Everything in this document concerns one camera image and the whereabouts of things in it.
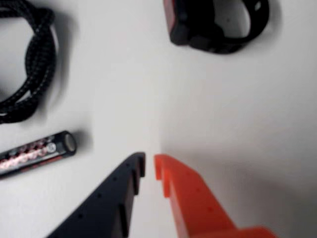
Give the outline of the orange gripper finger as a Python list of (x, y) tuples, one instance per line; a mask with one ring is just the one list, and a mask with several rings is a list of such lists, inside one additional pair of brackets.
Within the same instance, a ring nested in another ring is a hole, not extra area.
[(154, 156), (156, 178), (170, 200), (180, 238), (273, 238), (264, 227), (239, 229), (203, 178), (194, 169), (166, 155)]

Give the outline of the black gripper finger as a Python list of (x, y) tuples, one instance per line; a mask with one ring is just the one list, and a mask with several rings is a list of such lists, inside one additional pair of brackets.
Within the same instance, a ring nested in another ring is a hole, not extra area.
[(126, 238), (133, 200), (145, 176), (146, 155), (125, 159), (54, 231), (51, 238)]

